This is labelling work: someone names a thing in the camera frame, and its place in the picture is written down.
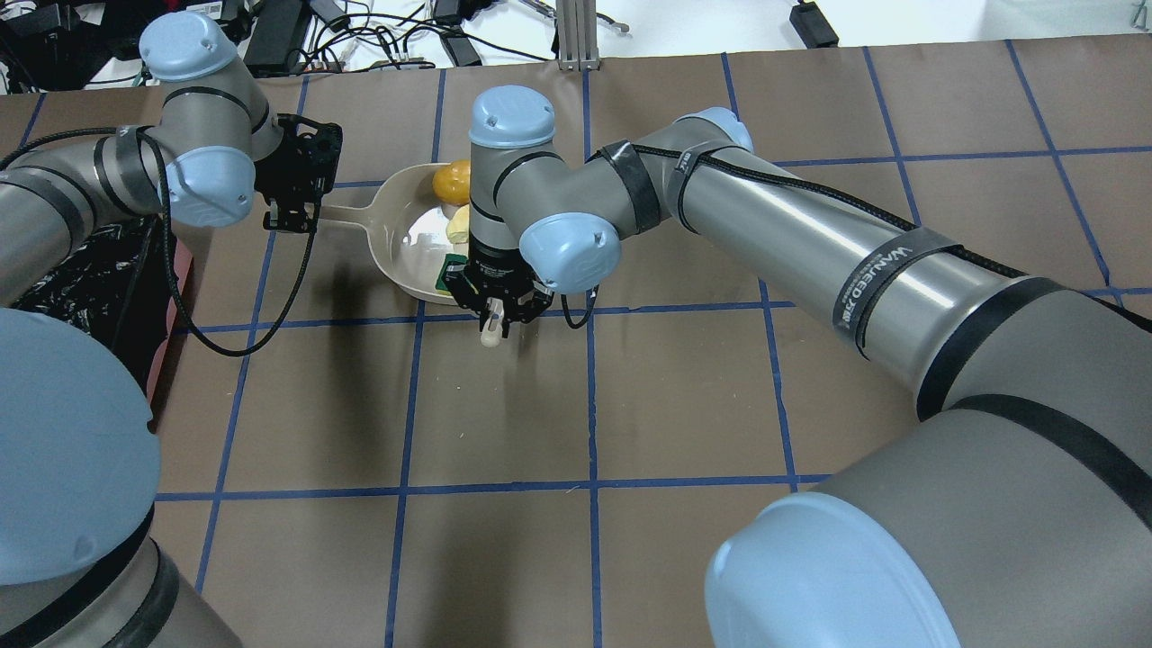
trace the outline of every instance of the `blue cap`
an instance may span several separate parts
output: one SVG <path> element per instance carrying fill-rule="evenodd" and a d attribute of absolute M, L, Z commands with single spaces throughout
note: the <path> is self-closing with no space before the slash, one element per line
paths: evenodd
<path fill-rule="evenodd" d="M 223 227 L 252 211 L 256 165 L 240 149 L 202 146 L 165 167 L 172 218 L 195 227 Z"/>
<path fill-rule="evenodd" d="M 523 149 L 552 141 L 556 115 L 548 99 L 523 85 L 500 85 L 480 92 L 472 104 L 468 138 L 488 149 Z"/>
<path fill-rule="evenodd" d="M 152 21 L 139 42 L 152 76 L 169 83 L 207 76 L 236 58 L 236 46 L 212 18 L 175 12 Z"/>
<path fill-rule="evenodd" d="M 0 586 L 96 563 L 147 514 L 160 444 L 136 380 L 71 326 L 0 308 Z"/>
<path fill-rule="evenodd" d="M 911 556 L 851 504 L 790 495 L 725 542 L 704 586 L 718 648 L 960 648 Z"/>
<path fill-rule="evenodd" d="M 684 115 L 680 119 L 697 118 L 705 121 L 711 121 L 720 130 L 723 130 L 725 135 L 729 140 L 738 144 L 742 149 L 745 149 L 750 153 L 756 151 L 752 149 L 752 135 L 748 131 L 748 127 L 744 122 L 736 118 L 736 113 L 723 108 L 720 106 L 713 106 L 711 108 L 705 108 L 698 113 L 692 113 L 690 115 Z"/>
<path fill-rule="evenodd" d="M 520 236 L 520 254 L 552 291 L 583 293 L 620 263 L 620 236 L 611 223 L 584 212 L 555 213 Z"/>

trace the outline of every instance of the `green object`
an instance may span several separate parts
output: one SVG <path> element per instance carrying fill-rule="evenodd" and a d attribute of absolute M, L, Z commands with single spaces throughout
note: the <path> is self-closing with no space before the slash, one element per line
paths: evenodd
<path fill-rule="evenodd" d="M 437 292 L 450 295 L 448 286 L 444 282 L 444 273 L 448 271 L 448 265 L 468 263 L 468 257 L 464 255 L 444 255 L 444 265 L 440 266 L 440 274 L 435 278 L 435 289 Z"/>

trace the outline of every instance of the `black power adapter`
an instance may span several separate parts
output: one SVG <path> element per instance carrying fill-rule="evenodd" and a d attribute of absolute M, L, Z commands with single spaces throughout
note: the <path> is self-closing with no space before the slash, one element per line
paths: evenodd
<path fill-rule="evenodd" d="M 796 33 L 804 42 L 809 50 L 817 47 L 835 47 L 840 44 L 840 37 L 828 24 L 828 18 L 824 17 L 824 12 L 816 6 L 816 2 L 804 2 L 793 6 L 788 22 L 796 28 Z"/>

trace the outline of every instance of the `tiled surface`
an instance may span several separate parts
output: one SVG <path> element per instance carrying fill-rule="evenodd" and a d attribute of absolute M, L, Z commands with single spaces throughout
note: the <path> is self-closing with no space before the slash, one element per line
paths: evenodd
<path fill-rule="evenodd" d="M 278 111 L 344 127 L 328 204 L 362 206 L 399 168 L 467 156 L 469 104 L 500 83 L 552 98 L 570 164 L 728 105 L 793 173 L 1150 315 L 1150 48 L 1085 38 L 262 85 Z M 159 98 L 51 95 L 33 123 L 35 103 L 6 98 L 0 138 L 149 121 Z M 255 218 L 180 234 L 198 322 L 232 347 L 263 336 L 303 240 L 270 244 Z M 354 234 L 321 229 L 288 324 L 255 356 L 190 338 L 169 351 L 154 534 L 247 645 L 706 646 L 703 570 L 722 538 L 914 424 L 910 394 L 675 224 L 626 242 L 590 327 L 552 311 L 498 349 L 460 311 L 385 281 Z"/>

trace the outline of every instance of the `orange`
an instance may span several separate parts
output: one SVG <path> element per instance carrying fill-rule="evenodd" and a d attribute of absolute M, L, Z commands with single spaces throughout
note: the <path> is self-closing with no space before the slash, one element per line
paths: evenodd
<path fill-rule="evenodd" d="M 472 161 L 456 160 L 437 169 L 432 176 L 432 191 L 448 204 L 467 205 L 471 180 Z"/>

